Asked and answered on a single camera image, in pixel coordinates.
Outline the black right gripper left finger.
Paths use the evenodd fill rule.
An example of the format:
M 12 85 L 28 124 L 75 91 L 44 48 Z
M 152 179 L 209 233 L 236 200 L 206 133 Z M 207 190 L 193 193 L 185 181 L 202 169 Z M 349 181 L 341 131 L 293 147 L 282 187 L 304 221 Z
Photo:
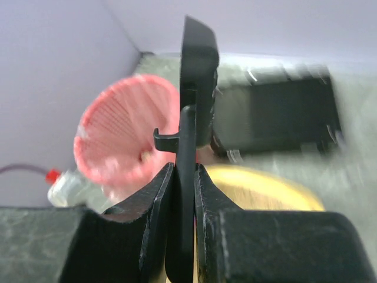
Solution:
M 59 282 L 165 282 L 165 248 L 174 165 L 100 215 L 88 208 L 59 212 L 74 220 Z

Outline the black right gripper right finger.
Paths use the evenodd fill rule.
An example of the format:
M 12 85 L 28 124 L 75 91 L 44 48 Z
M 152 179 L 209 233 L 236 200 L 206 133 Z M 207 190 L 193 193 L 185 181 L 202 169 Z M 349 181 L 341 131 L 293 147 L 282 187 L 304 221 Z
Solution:
M 197 282 L 375 282 L 353 223 L 327 211 L 243 209 L 195 175 Z

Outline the yellow litter box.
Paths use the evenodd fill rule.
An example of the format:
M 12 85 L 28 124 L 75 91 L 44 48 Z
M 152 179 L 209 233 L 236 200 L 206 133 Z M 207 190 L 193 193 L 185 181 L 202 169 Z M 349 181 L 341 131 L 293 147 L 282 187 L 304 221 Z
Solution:
M 235 165 L 206 167 L 214 185 L 243 209 L 324 211 L 308 188 L 265 172 Z

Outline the black litter scoop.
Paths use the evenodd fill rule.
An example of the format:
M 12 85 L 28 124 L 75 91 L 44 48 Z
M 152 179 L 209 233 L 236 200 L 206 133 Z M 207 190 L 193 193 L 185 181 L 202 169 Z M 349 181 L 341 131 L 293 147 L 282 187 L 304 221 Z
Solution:
M 181 45 L 178 132 L 154 131 L 156 149 L 176 155 L 168 183 L 156 198 L 158 217 L 167 221 L 164 269 L 170 282 L 193 280 L 196 150 L 211 138 L 218 66 L 215 33 L 187 15 Z

